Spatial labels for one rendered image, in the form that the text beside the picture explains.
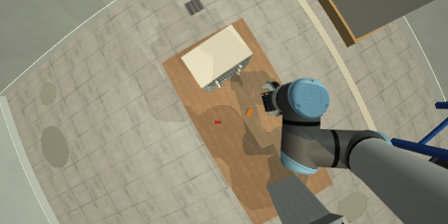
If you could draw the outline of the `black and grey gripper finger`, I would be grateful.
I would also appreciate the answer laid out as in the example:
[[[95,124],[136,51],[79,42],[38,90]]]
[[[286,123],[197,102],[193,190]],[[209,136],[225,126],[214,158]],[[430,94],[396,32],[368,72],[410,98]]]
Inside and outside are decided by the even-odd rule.
[[[268,89],[269,91],[275,90],[280,84],[278,82],[267,81],[268,84],[262,86],[262,89]]]
[[[270,113],[268,114],[268,116],[271,116],[271,115],[280,116],[280,115],[282,115],[282,113],[279,112],[279,111],[277,110],[277,111],[270,112]]]

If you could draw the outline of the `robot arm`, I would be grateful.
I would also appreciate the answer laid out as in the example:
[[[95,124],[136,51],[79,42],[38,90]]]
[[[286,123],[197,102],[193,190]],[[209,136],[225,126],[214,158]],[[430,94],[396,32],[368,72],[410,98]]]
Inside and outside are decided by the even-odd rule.
[[[329,106],[320,81],[278,86],[272,103],[283,112],[284,167],[305,175],[318,166],[349,169],[403,224],[448,224],[448,169],[393,146],[377,131],[320,129]]]

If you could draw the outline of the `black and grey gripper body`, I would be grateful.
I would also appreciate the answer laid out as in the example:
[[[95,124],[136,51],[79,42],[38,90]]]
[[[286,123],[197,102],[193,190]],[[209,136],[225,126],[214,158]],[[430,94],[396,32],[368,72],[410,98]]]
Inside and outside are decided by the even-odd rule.
[[[263,100],[263,104],[264,104],[265,112],[272,112],[272,111],[276,111],[276,110],[277,110],[277,109],[274,107],[273,103],[272,103],[272,94],[273,94],[273,91],[274,91],[274,90],[272,90],[272,91],[270,91],[270,92],[263,93],[264,97],[261,96],[261,97],[262,97],[262,100]],[[266,95],[267,93],[268,93],[268,95]],[[268,97],[271,97],[271,98],[268,98]],[[264,100],[264,99],[265,99],[265,100]],[[270,104],[267,103],[267,102],[269,102],[268,99],[270,99]],[[266,104],[265,104],[265,102],[266,102]],[[266,106],[267,106],[268,108],[267,108]],[[272,109],[271,109],[271,108],[272,108]]]

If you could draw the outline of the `grey chest of drawers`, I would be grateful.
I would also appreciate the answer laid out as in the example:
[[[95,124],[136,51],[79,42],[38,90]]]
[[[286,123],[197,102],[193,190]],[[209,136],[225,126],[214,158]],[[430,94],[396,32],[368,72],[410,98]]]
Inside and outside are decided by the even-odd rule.
[[[229,80],[228,70],[252,55],[244,40],[230,25],[181,58],[199,86],[208,91],[204,86],[224,72],[227,72],[226,79]]]

